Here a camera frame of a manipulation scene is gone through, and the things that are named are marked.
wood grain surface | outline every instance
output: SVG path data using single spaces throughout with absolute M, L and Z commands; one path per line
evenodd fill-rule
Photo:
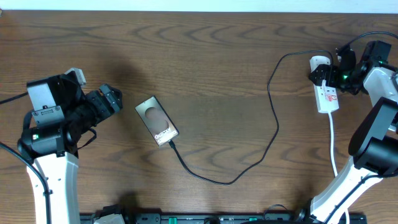
M 86 92 L 102 83 L 123 92 L 124 109 L 96 128 L 98 138 L 79 152 L 81 212 L 121 202 L 163 212 L 262 212 L 281 203 L 300 208 L 333 179 L 328 116 L 318 114 L 307 79 L 312 55 L 280 65 L 271 93 L 280 131 L 264 162 L 231 186 L 193 178 L 168 146 L 158 148 L 135 106 L 156 95 L 180 130 L 177 148 L 192 170 L 219 181 L 234 179 L 258 161 L 276 124 L 266 83 L 286 53 L 334 52 L 367 31 L 398 33 L 395 15 L 171 12 L 6 11 L 0 17 L 0 99 L 25 83 L 81 68 Z M 353 45 L 358 57 L 374 39 Z M 336 163 L 348 157 L 352 134 L 371 109 L 367 95 L 339 94 Z M 25 97 L 1 105 L 0 140 L 13 148 Z M 81 142 L 90 138 L 86 134 Z M 383 180 L 350 208 L 369 223 L 396 223 L 397 179 Z M 0 150 L 0 222 L 33 223 L 34 198 L 26 167 Z

black cable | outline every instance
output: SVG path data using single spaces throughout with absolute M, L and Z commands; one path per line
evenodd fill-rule
M 355 37 L 353 40 L 351 40 L 350 42 L 348 42 L 347 44 L 345 44 L 344 47 L 346 47 L 346 46 L 352 44 L 354 41 L 356 41 L 356 40 L 358 40 L 358 39 L 360 39 L 360 38 L 362 38 L 362 37 L 365 37 L 365 36 L 367 36 L 367 35 L 373 35 L 373 34 L 385 34 L 385 35 L 390 35 L 391 37 L 395 37 L 396 39 L 398 39 L 398 35 L 395 35 L 395 34 L 390 33 L 390 32 L 386 32 L 386 31 L 373 31 L 373 32 L 367 32 L 367 33 L 364 33 L 364 34 L 361 34 L 361 35 Z
M 27 92 L 25 92 L 25 93 L 23 93 L 23 94 L 20 94 L 20 95 L 17 95 L 17 96 L 13 96 L 13 97 L 11 97 L 10 99 L 2 100 L 2 101 L 0 101 L 0 105 L 3 104 L 3 103 L 8 103 L 8 102 L 10 102 L 10 101 L 12 101 L 12 100 L 19 99 L 19 98 L 24 97 L 24 96 L 26 96 L 26 95 L 27 95 Z
M 275 205 L 271 205 L 270 207 L 268 207 L 265 211 L 264 211 L 264 213 L 262 214 L 262 218 L 265 220 L 266 219 L 266 214 L 268 213 L 268 211 L 269 210 L 271 210 L 271 209 L 273 209 L 273 208 L 276 208 L 276 207 L 282 207 L 282 208 L 284 208 L 286 211 L 287 211 L 287 213 L 290 215 L 290 217 L 292 218 L 292 213 L 285 207 L 285 206 L 283 206 L 283 205 L 281 205 L 281 204 L 275 204 Z
M 361 181 L 358 182 L 358 184 L 341 200 L 341 202 L 335 206 L 335 208 L 333 209 L 333 211 L 330 213 L 329 217 L 326 219 L 326 221 L 324 223 L 328 223 L 331 218 L 334 216 L 334 214 L 336 213 L 336 211 L 352 196 L 352 194 L 359 189 L 359 187 L 361 185 L 363 185 L 365 183 L 365 181 L 367 181 L 370 178 L 390 178 L 390 177 L 397 177 L 398 176 L 398 172 L 394 173 L 394 174 L 387 174 L 387 175 L 369 175 L 367 177 L 364 177 L 361 179 Z
M 26 159 L 24 159 L 20 154 L 18 154 L 15 150 L 11 149 L 4 143 L 0 142 L 0 147 L 5 149 L 7 152 L 11 153 L 15 157 L 17 157 L 20 161 L 22 161 L 27 167 L 29 167 L 34 174 L 39 178 L 40 182 L 43 185 L 44 193 L 43 196 L 45 197 L 45 214 L 47 218 L 47 224 L 51 224 L 51 207 L 50 207 L 50 194 L 52 193 L 49 191 L 49 187 L 47 186 L 46 181 L 44 180 L 43 176 L 40 174 L 40 172 L 32 166 Z
M 93 128 L 90 128 L 89 131 L 91 131 L 91 132 L 94 134 L 94 136 L 91 137 L 91 139 L 89 139 L 89 140 L 86 142 L 86 144 L 84 144 L 82 147 L 79 147 L 79 148 L 77 148 L 77 149 L 81 149 L 81 148 L 83 148 L 83 147 L 89 145 L 90 143 L 92 143 L 92 142 L 97 138 L 97 132 L 96 132 Z
M 209 181 L 209 182 L 211 182 L 211 183 L 213 183 L 213 184 L 231 185 L 231 184 L 235 183 L 235 182 L 236 182 L 243 174 L 245 174 L 249 169 L 252 169 L 252 168 L 255 167 L 256 165 L 260 164 L 260 163 L 264 160 L 264 158 L 266 157 L 266 154 L 267 154 L 267 152 L 268 152 L 268 149 L 270 148 L 271 144 L 274 142 L 274 140 L 275 140 L 275 138 L 276 138 L 276 136 L 277 136 L 277 134 L 278 134 L 278 132 L 279 132 L 278 117 L 276 116 L 275 109 L 274 109 L 274 105 L 272 104 L 271 93 L 270 93 L 270 89 L 269 89 L 269 85 L 271 84 L 272 77 L 274 77 L 274 74 L 275 74 L 276 70 L 278 69 L 278 66 L 279 66 L 280 62 L 281 62 L 285 57 L 290 56 L 290 55 L 300 55 L 300 54 L 319 53 L 319 52 L 323 52 L 323 53 L 329 54 L 329 56 L 330 56 L 330 61 L 331 61 L 331 66 L 332 66 L 332 68 L 333 68 L 333 56 L 332 56 L 332 54 L 331 54 L 329 51 L 327 51 L 327 50 L 306 50 L 306 51 L 303 51 L 303 52 L 294 52 L 294 53 L 285 54 L 282 58 L 279 59 L 278 64 L 276 65 L 274 71 L 272 72 L 271 77 L 269 77 L 268 84 L 267 84 L 267 92 L 268 92 L 268 97 L 269 97 L 269 103 L 271 104 L 272 113 L 274 114 L 274 118 L 275 118 L 275 121 L 276 121 L 276 131 L 275 131 L 273 137 L 271 138 L 271 140 L 269 141 L 268 146 L 266 147 L 266 150 L 264 151 L 264 154 L 262 155 L 262 157 L 261 157 L 261 159 L 260 159 L 259 161 L 255 162 L 254 164 L 250 165 L 248 168 L 244 169 L 244 170 L 242 171 L 242 173 L 240 173 L 240 174 L 239 174 L 234 180 L 232 180 L 231 182 L 218 182 L 218 181 L 215 181 L 215 180 L 208 179 L 208 178 L 206 178 L 206 177 L 202 177 L 202 176 L 200 176 L 200 175 L 198 175 L 198 174 L 192 172 L 192 171 L 188 168 L 188 166 L 185 164 L 185 162 L 183 161 L 183 159 L 182 159 L 180 153 L 178 153 L 177 148 L 175 147 L 174 142 L 173 142 L 173 141 L 169 141 L 170 147 L 171 147 L 172 149 L 174 149 L 174 152 L 176 153 L 176 155 L 177 155 L 177 157 L 178 157 L 178 159 L 179 159 L 181 165 L 184 167 L 184 169 L 185 169 L 189 174 L 191 174 L 192 176 L 194 176 L 194 177 L 196 177 L 196 178 L 198 178 L 198 179 L 205 180 L 205 181 Z
M 22 123 L 22 130 L 29 129 L 30 121 L 32 121 L 32 113 L 33 112 L 34 112 L 34 110 L 30 110 L 28 113 L 25 114 L 24 122 Z

white wall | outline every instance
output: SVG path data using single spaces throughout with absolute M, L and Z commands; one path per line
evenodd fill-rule
M 398 13 L 398 0 L 0 0 L 24 10 Z

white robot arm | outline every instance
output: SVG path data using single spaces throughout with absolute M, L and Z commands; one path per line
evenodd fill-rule
M 351 156 L 343 170 L 321 194 L 311 200 L 307 220 L 337 224 L 345 210 L 361 194 L 380 182 L 382 177 L 397 172 L 398 140 L 386 136 L 388 129 L 396 131 L 398 113 L 397 69 L 387 64 L 390 47 L 380 41 L 368 43 L 355 68 L 352 65 L 352 50 L 346 50 L 345 54 L 340 52 L 345 69 L 339 71 L 342 76 L 332 78 L 334 83 L 329 84 L 354 95 L 364 90 L 371 98 L 373 109 L 351 139 Z
M 96 138 L 91 127 L 123 108 L 119 90 L 104 84 L 85 95 L 81 90 L 85 84 L 83 72 L 78 68 L 27 83 L 34 110 L 24 118 L 18 150 L 45 179 L 50 192 L 50 208 L 47 208 L 43 185 L 28 168 L 35 197 L 36 224 L 80 223 L 76 187 L 78 149 Z M 37 126 L 29 128 L 32 117 Z M 94 137 L 77 148 L 81 135 L 87 131 Z

white power strip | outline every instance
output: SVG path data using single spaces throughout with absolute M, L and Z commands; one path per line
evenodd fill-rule
M 311 72 L 322 64 L 330 65 L 330 60 L 324 56 L 312 57 L 310 60 Z M 336 88 L 326 86 L 326 80 L 322 81 L 322 86 L 314 84 L 313 87 L 319 113 L 330 113 L 338 109 Z

